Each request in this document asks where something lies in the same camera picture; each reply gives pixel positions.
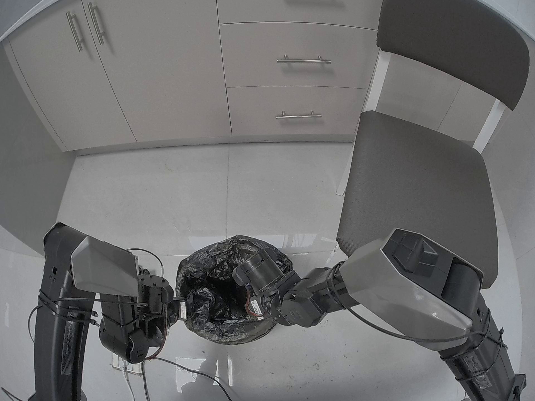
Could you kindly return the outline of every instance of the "chair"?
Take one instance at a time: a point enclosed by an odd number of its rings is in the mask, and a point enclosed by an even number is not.
[[[505,109],[515,108],[529,71],[517,30],[476,0],[383,0],[380,48],[352,158],[338,193],[337,240],[351,255],[394,227],[416,231],[484,273],[498,275],[498,237],[481,152]],[[375,111],[390,60],[398,55],[442,70],[496,101],[473,148],[423,126]]]

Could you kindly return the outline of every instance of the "black garbage bag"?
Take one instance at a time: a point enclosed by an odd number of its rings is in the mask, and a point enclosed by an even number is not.
[[[292,271],[291,260],[273,245],[242,235],[206,246],[180,262],[176,293],[186,298],[190,331],[227,345],[252,342],[271,331],[276,322],[249,315],[247,290],[232,279],[235,267],[265,248],[276,252],[284,274]]]

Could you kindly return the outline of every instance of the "black plastic bag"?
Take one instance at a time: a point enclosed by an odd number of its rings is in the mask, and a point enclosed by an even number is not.
[[[271,248],[286,274],[291,260],[273,245],[248,236],[234,236],[209,245],[180,262],[177,296],[186,298],[185,325],[202,338],[220,344],[242,344],[265,336],[276,325],[245,311],[247,290],[232,279],[232,271],[259,250]]]

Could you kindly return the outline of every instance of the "drawer handle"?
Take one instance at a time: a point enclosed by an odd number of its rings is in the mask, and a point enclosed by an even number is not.
[[[95,13],[95,10],[98,9],[98,7],[96,5],[93,6],[93,3],[91,2],[87,4],[87,7],[89,8],[89,14],[91,16],[91,21],[93,22],[93,28],[95,29],[95,32],[97,33],[98,43],[100,43],[100,45],[103,45],[104,40],[102,39],[102,36],[104,35],[104,31],[100,30],[100,26],[98,25],[97,15]]]
[[[277,58],[278,63],[331,63],[330,59],[322,59],[321,55],[318,55],[318,59],[291,59],[288,55],[284,55],[284,58]]]
[[[72,36],[74,37],[74,41],[76,42],[76,47],[78,48],[78,52],[82,51],[82,43],[84,43],[84,38],[78,37],[78,32],[76,31],[76,26],[74,25],[74,18],[76,18],[76,15],[70,14],[70,11],[67,11],[65,14],[67,15],[67,19],[69,20],[69,27],[70,31],[72,32]]]
[[[313,111],[310,112],[310,114],[286,114],[285,111],[283,111],[282,115],[275,116],[275,119],[304,119],[308,117],[321,117],[321,114],[315,114]]]

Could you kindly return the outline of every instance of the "silver bar handle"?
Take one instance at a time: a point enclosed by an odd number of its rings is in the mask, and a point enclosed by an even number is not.
[[[91,16],[91,21],[93,22],[93,28],[95,29],[95,32],[97,34],[98,43],[101,45],[104,44],[103,35],[104,31],[100,30],[100,26],[98,25],[97,15],[95,14],[95,9],[98,9],[98,7],[95,5],[93,6],[93,3],[89,2],[87,4],[87,7],[89,8],[89,14]]]
[[[75,14],[71,15],[70,11],[67,11],[65,15],[67,15],[67,19],[69,20],[70,32],[72,33],[72,36],[74,37],[74,41],[76,42],[76,47],[78,48],[78,52],[81,52],[84,38],[83,37],[80,38],[78,36],[78,32],[76,31],[76,26],[74,25],[74,18],[76,18],[76,15]]]
[[[330,59],[322,59],[321,55],[318,55],[318,59],[291,59],[288,55],[284,55],[284,58],[277,58],[278,63],[331,63]]]
[[[285,111],[282,112],[282,115],[275,116],[275,119],[304,119],[309,117],[321,117],[321,114],[316,114],[313,111],[310,114],[286,114]]]

